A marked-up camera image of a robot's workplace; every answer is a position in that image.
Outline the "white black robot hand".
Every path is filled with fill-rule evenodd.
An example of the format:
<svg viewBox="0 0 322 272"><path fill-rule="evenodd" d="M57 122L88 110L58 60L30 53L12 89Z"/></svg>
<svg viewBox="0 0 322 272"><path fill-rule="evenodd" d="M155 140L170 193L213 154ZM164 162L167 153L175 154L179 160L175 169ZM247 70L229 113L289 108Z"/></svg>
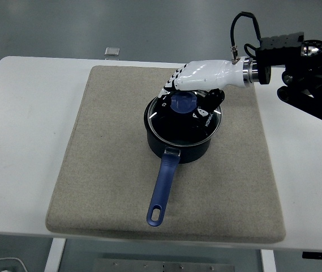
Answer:
<svg viewBox="0 0 322 272"><path fill-rule="evenodd" d="M175 91L222 90L227 85L247 87L250 58L241 57L236 63L227 60L192 61L178 68L161 89L158 97Z"/></svg>

